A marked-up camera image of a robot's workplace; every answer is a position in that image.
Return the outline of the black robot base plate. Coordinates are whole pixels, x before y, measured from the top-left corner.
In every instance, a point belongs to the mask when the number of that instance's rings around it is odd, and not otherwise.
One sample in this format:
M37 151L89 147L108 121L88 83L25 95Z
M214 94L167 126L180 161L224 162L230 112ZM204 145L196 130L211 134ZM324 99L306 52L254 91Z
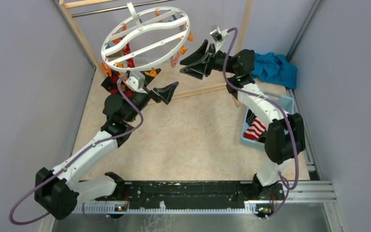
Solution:
M131 181L98 201L122 201L129 209L242 209L245 201L283 200L282 184L260 187L251 181Z

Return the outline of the white round clip hanger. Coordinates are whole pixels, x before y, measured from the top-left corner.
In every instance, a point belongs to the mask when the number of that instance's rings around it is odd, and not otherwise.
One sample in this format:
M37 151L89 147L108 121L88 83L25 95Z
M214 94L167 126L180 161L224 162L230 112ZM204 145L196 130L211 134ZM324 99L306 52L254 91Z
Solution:
M137 12L131 2L127 6L130 16L107 35L101 47L104 65L119 72L146 71L167 60L177 60L187 51L185 44L192 36L190 18L185 11L163 6ZM122 55L127 44L131 53ZM122 66L127 59L148 53L156 57L142 66Z

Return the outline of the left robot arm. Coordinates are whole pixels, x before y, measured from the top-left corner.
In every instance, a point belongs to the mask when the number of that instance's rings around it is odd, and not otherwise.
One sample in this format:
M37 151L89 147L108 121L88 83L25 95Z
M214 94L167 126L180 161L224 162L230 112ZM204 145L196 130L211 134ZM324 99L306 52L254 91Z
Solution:
M109 172L97 179L81 178L98 162L120 148L138 129L131 126L150 101L169 104L179 82L165 87L148 89L145 71L127 71L119 76L116 86L119 93L109 95L103 108L106 122L96 135L77 153L53 169L40 169L35 178L37 190L34 199L55 219L69 216L77 205L102 197L120 200L126 193L124 181Z

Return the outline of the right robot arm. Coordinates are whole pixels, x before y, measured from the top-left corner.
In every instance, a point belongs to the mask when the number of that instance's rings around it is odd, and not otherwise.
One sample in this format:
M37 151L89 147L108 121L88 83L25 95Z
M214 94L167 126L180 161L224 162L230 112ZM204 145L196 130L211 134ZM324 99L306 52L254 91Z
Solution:
M265 152L268 158L255 174L253 185L254 196L266 199L271 194L271 185L279 180L289 190L298 185L298 154L305 149L304 124L300 114L288 113L259 89L250 76L254 62L254 50L243 49L230 56L204 40L195 52L180 61L183 66L180 72L199 80L213 70L233 75L225 78L228 93L251 110L267 132Z

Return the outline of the red snowflake sock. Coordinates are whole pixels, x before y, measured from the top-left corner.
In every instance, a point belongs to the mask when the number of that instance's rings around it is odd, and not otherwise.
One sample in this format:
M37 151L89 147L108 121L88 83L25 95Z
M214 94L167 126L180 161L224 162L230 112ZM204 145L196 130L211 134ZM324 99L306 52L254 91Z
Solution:
M129 44L125 45L125 47L122 49L122 55L128 55L131 53L130 46ZM128 68L134 68L134 60L133 58L129 58L126 60L126 64ZM119 94L121 93L118 90L118 85L117 85L117 80L121 76L121 74L116 74L112 73L111 76L111 85L110 85L110 93L111 94ZM132 95L132 90L130 90L123 82L120 84L121 89L123 90L123 93L127 96L130 97Z

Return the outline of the black orange sock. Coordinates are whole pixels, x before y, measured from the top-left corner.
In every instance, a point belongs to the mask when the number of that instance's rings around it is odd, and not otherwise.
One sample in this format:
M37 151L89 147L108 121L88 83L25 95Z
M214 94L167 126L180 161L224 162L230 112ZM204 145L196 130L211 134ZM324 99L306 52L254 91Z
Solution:
M107 90L111 94L117 94L118 93L118 87L117 87L117 80L118 76L112 75L112 76L107 76L101 86Z

